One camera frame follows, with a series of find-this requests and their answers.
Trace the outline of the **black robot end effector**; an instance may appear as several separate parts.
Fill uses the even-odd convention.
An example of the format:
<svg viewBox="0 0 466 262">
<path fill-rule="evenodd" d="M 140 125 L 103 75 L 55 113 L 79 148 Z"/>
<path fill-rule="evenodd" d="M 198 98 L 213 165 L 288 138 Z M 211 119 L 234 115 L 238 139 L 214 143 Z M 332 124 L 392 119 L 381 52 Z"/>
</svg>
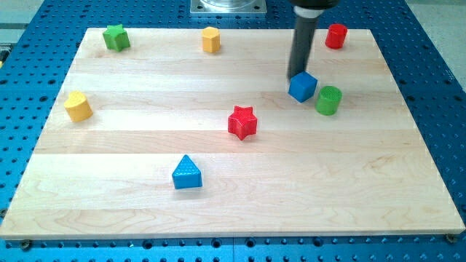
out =
<svg viewBox="0 0 466 262">
<path fill-rule="evenodd" d="M 340 0 L 290 0 L 299 17 L 319 17 L 325 10 L 335 7 Z"/>
</svg>

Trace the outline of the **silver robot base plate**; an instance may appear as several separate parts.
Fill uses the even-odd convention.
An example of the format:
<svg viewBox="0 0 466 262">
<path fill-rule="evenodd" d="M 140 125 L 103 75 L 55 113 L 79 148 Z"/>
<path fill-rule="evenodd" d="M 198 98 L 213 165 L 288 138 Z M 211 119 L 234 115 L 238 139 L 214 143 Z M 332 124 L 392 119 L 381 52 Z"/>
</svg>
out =
<svg viewBox="0 0 466 262">
<path fill-rule="evenodd" d="M 190 13 L 213 14 L 266 14 L 265 0 L 191 0 Z"/>
</svg>

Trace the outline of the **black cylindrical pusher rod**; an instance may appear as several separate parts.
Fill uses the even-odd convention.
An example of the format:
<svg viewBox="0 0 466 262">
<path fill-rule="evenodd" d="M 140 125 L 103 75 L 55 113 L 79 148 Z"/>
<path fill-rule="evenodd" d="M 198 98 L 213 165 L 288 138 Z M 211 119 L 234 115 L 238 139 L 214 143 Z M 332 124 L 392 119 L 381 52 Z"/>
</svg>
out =
<svg viewBox="0 0 466 262">
<path fill-rule="evenodd" d="M 306 71 L 319 17 L 297 16 L 288 60 L 287 79 Z"/>
</svg>

